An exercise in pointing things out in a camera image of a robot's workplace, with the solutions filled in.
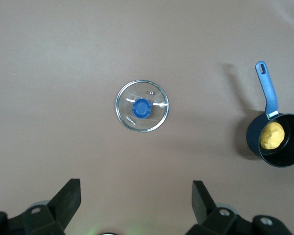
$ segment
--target gray table surface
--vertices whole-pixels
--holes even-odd
[[[279,110],[294,113],[294,0],[0,0],[0,211],[16,216],[80,178],[68,235],[183,235],[203,180],[243,218],[271,215],[294,233],[294,166],[245,142],[265,107],[259,60]],[[137,79],[170,101],[149,133],[115,112]]]

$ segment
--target blue lid knob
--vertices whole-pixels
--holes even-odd
[[[151,103],[149,100],[141,98],[133,103],[132,112],[137,118],[147,118],[150,115]]]

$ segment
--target yellow object in pot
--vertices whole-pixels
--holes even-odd
[[[284,140],[284,129],[277,122],[270,122],[263,130],[260,137],[260,146],[264,149],[275,149]]]

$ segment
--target yellow food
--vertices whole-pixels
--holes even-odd
[[[270,122],[263,130],[260,137],[260,146],[264,149],[275,149],[284,140],[284,129],[277,122]]]

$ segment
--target blue handle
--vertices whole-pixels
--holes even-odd
[[[266,97],[266,109],[265,113],[270,118],[278,113],[278,99],[275,94],[275,90],[270,78],[269,70],[264,61],[259,61],[256,64],[256,71],[259,77],[261,87],[263,88]]]

